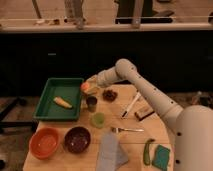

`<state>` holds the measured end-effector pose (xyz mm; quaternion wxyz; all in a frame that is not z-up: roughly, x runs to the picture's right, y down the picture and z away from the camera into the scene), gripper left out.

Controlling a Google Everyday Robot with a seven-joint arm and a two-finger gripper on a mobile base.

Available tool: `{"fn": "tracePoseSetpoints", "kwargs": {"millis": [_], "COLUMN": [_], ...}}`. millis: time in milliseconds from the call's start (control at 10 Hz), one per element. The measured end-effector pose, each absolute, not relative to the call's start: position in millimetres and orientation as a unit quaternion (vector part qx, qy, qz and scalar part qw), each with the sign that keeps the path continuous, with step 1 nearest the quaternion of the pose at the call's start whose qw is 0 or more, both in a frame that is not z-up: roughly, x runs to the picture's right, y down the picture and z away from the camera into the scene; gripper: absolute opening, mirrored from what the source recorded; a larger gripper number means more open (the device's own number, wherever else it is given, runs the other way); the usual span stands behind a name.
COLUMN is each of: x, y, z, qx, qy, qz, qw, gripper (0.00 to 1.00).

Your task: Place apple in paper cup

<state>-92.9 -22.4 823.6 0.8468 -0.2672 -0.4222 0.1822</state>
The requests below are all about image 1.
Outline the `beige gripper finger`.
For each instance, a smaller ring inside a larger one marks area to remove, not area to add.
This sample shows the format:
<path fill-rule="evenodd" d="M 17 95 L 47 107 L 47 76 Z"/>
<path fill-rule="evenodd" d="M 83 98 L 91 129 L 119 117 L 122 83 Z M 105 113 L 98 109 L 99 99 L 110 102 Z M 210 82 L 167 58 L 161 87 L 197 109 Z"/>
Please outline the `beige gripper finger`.
<path fill-rule="evenodd" d="M 96 94 L 99 90 L 99 87 L 97 85 L 97 76 L 93 75 L 92 77 L 88 78 L 86 80 L 86 83 L 88 84 L 88 88 L 86 89 L 87 94 Z"/>

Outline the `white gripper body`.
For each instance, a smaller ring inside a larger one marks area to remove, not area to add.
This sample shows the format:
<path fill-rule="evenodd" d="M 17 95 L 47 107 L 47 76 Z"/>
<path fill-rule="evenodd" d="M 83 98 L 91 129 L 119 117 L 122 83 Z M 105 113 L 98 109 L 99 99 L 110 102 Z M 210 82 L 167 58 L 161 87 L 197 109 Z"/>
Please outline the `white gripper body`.
<path fill-rule="evenodd" d="M 108 87 L 114 84 L 117 79 L 118 77 L 115 68 L 112 67 L 97 74 L 97 85 L 100 87 Z"/>

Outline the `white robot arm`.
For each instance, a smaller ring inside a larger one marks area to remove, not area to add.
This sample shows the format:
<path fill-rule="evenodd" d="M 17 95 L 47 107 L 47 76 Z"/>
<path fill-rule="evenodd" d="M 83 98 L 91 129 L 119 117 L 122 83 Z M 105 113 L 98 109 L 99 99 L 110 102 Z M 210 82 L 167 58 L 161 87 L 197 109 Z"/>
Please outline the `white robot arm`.
<path fill-rule="evenodd" d="M 213 171 L 213 110 L 202 105 L 181 107 L 143 78 L 128 59 L 119 59 L 87 82 L 105 88 L 124 80 L 138 90 L 173 133 L 173 171 Z"/>

